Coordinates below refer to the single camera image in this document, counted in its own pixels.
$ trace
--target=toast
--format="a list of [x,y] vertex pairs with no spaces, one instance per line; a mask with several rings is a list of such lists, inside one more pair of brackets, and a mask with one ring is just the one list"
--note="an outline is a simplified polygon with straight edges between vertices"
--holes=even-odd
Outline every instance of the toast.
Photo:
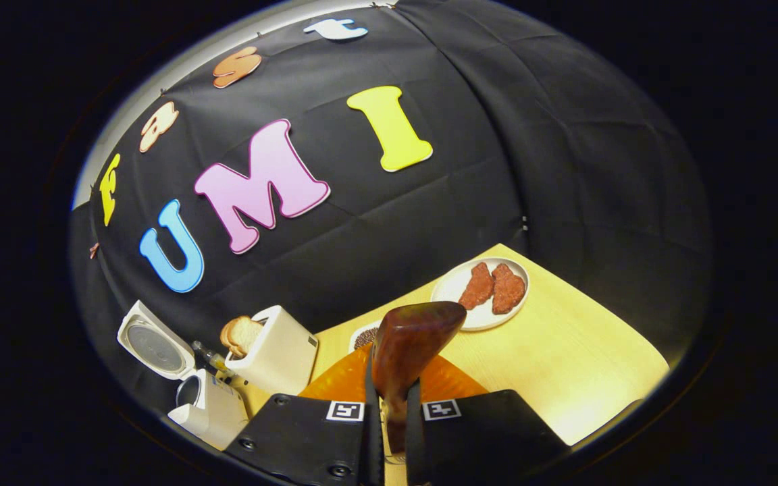
[[257,336],[263,330],[263,324],[251,320],[248,316],[239,316],[222,328],[222,344],[237,359],[242,359],[251,351]]

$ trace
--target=black fabric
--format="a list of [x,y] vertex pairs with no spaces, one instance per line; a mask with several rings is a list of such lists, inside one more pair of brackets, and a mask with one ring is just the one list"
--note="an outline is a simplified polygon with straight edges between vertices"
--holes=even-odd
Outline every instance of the black fabric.
[[[354,18],[367,36],[333,43],[302,29]],[[263,63],[223,90],[214,66],[254,46]],[[346,98],[401,88],[401,107],[434,155],[395,173]],[[147,153],[145,120],[167,101],[179,119]],[[194,183],[213,163],[248,175],[251,136],[289,119],[290,140],[332,194],[260,231],[241,255]],[[552,28],[497,3],[416,0],[297,22],[210,59],[170,86],[107,157],[120,154],[103,224],[98,192],[74,211],[72,254],[84,323],[106,366],[142,404],[166,413],[175,382],[116,342],[142,300],[185,341],[222,348],[232,317],[281,304],[319,332],[398,298],[504,243],[615,312],[670,363],[694,336],[710,280],[703,188],[679,135],[611,65]],[[205,259],[177,293],[139,253],[149,228],[174,265],[184,258],[158,213],[170,200]],[[529,231],[522,227],[527,225]],[[90,261],[88,247],[99,242]]]
[[396,10],[500,134],[529,258],[678,362],[704,316],[711,240],[698,170],[666,116],[585,46],[499,3],[401,0]]

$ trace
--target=black backdrop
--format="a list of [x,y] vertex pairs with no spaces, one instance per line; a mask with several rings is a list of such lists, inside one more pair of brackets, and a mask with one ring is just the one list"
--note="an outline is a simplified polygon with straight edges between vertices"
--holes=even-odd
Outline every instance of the black backdrop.
[[[0,224],[0,483],[56,474],[86,483],[201,477],[93,390],[96,372],[82,368],[86,344],[67,293],[65,215],[41,217],[50,200],[68,206],[76,174],[59,167],[46,178],[50,161],[111,79],[127,75],[129,63],[175,55],[247,13],[222,7],[201,16],[196,9],[170,2],[0,6],[0,221],[9,221]],[[721,255],[710,319],[731,324],[728,333],[707,372],[661,421],[577,479],[774,482],[778,3],[539,3],[527,11],[629,74],[697,158],[717,161],[701,167]],[[80,77],[62,80],[74,72]],[[50,259],[56,251],[61,261]],[[43,372],[18,373],[27,363]]]

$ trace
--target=wooden table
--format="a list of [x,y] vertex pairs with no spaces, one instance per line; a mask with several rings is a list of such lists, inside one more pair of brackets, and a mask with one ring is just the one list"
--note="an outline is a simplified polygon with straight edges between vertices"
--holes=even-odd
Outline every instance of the wooden table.
[[[527,300],[500,326],[459,332],[440,354],[489,392],[518,392],[567,445],[645,398],[668,373],[668,364],[646,339],[570,284],[503,245],[476,258],[486,257],[512,259],[527,269]],[[435,284],[317,333],[320,346],[311,378],[348,354],[356,329],[379,321],[391,308],[428,302]],[[234,387],[251,415],[269,398],[241,379]],[[404,474],[403,466],[387,467],[386,484],[405,484]]]

